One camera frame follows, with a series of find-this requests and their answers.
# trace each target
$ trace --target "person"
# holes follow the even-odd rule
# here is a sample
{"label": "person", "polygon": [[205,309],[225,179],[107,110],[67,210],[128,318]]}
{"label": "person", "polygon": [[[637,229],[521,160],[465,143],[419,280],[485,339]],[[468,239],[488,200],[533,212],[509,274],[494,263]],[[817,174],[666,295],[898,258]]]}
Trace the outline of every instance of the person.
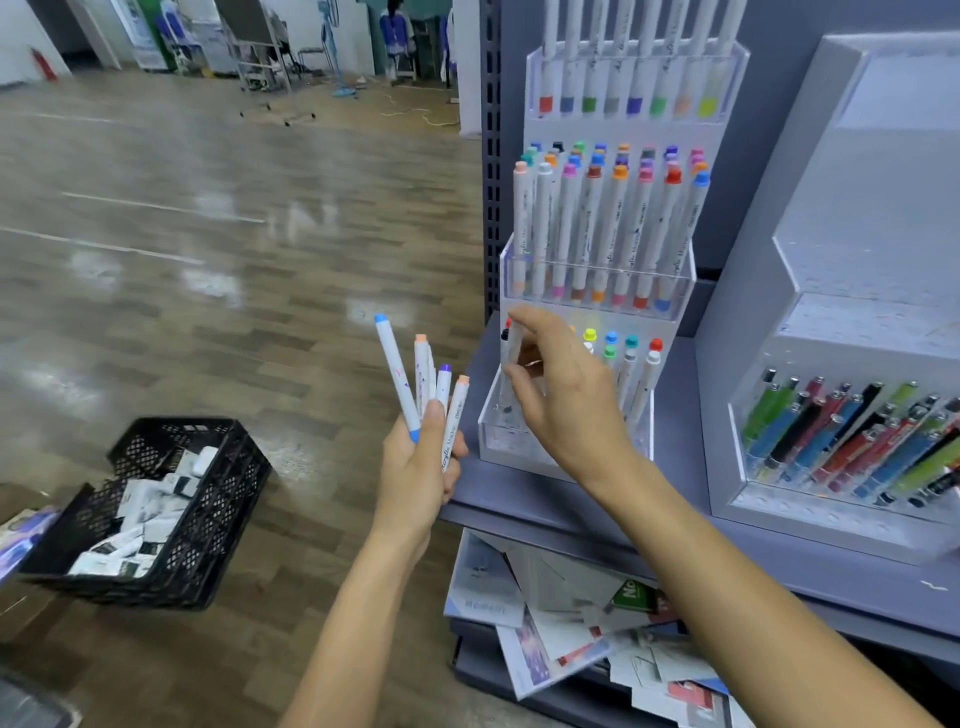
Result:
{"label": "person", "polygon": [[[507,368],[543,447],[617,522],[693,639],[753,722],[777,728],[939,723],[697,513],[636,452],[612,375],[564,321],[510,311],[529,332]],[[533,381],[543,376],[544,394]],[[459,464],[440,470],[443,410],[431,401],[413,446],[402,419],[384,441],[370,536],[327,616],[281,728],[373,725],[396,612]],[[467,453],[458,438],[455,453]]]}

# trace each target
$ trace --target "black plastic crate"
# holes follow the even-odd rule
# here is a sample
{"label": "black plastic crate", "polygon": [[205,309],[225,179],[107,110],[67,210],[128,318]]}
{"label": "black plastic crate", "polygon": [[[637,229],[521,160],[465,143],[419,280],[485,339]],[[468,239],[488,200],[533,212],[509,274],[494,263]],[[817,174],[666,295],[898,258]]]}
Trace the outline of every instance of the black plastic crate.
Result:
{"label": "black plastic crate", "polygon": [[[180,522],[139,578],[67,575],[82,551],[119,529],[116,510],[128,478],[162,478],[184,449],[220,449]],[[247,430],[227,418],[136,420],[107,455],[114,479],[84,485],[20,565],[28,581],[98,604],[205,609],[270,475],[270,462]]]}

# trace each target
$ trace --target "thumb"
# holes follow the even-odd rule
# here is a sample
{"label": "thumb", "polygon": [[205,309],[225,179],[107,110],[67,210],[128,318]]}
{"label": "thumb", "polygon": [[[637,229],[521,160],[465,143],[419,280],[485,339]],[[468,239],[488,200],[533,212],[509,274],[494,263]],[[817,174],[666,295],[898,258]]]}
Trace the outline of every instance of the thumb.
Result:
{"label": "thumb", "polygon": [[440,456],[444,449],[444,406],[440,400],[430,400],[423,413],[420,423],[420,437],[417,440],[417,451],[414,460],[429,468],[440,467]]}
{"label": "thumb", "polygon": [[510,364],[506,373],[514,385],[516,398],[520,402],[520,409],[523,410],[523,419],[534,434],[538,434],[545,418],[543,394],[537,389],[527,370],[519,364]]}

